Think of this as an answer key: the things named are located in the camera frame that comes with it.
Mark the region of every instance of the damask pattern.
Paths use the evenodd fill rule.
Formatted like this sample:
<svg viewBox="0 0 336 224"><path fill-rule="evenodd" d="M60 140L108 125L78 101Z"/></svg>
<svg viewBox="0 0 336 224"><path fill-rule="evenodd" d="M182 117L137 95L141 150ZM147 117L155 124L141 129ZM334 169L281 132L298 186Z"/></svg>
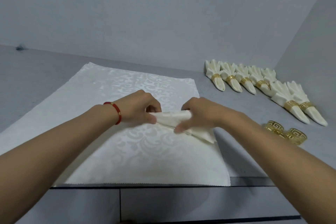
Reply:
<svg viewBox="0 0 336 224"><path fill-rule="evenodd" d="M107 68L88 63L67 83L0 134L0 154L70 120L95 104L137 90L150 92L162 111L180 110L199 97L193 79ZM56 184L203 184L229 186L217 144L159 125L122 122L96 139Z"/></svg>

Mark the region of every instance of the red bracelet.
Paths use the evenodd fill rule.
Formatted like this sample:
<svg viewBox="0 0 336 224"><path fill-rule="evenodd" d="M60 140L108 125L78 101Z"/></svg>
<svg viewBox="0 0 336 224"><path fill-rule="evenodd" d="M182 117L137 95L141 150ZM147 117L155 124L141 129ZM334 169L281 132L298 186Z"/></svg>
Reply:
<svg viewBox="0 0 336 224"><path fill-rule="evenodd" d="M118 125L118 124L121 122L121 112L120 112L119 107L118 107L116 104L112 103L112 102L105 102L105 103L103 103L103 105L106 105L106 104L111 104L111 105L113 105L113 107L117 110L117 113L119 114L119 120L118 120L118 122L116 123L116 125Z"/></svg>

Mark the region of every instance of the forearm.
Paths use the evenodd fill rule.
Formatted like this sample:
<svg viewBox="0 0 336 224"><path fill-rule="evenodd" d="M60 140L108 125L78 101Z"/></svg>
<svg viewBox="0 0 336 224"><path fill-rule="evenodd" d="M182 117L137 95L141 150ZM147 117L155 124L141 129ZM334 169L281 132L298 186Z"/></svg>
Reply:
<svg viewBox="0 0 336 224"><path fill-rule="evenodd" d="M252 121L246 115L223 120L227 130L263 168L309 223L336 223L336 171Z"/></svg>
<svg viewBox="0 0 336 224"><path fill-rule="evenodd" d="M0 219L13 223L50 188L65 168L116 123L110 105L98 105L0 156Z"/></svg>

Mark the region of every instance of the wall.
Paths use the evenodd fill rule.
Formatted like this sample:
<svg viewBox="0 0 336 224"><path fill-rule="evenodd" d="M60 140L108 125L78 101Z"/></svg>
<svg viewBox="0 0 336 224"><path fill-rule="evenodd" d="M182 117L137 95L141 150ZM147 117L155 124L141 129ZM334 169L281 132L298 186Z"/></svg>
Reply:
<svg viewBox="0 0 336 224"><path fill-rule="evenodd" d="M317 0L277 64L277 77L301 83L322 116L335 123L335 64L336 0Z"/></svg>
<svg viewBox="0 0 336 224"><path fill-rule="evenodd" d="M1 0L0 43L203 71L274 67L316 0Z"/></svg>

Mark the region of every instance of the person's left hand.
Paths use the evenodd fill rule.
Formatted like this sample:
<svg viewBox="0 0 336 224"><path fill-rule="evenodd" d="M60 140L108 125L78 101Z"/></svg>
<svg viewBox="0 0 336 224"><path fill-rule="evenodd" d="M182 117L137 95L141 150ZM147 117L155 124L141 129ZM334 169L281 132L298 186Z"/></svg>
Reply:
<svg viewBox="0 0 336 224"><path fill-rule="evenodd" d="M122 121L156 123L156 117L149 112L161 112L160 103L150 94L138 90L114 102L120 109Z"/></svg>

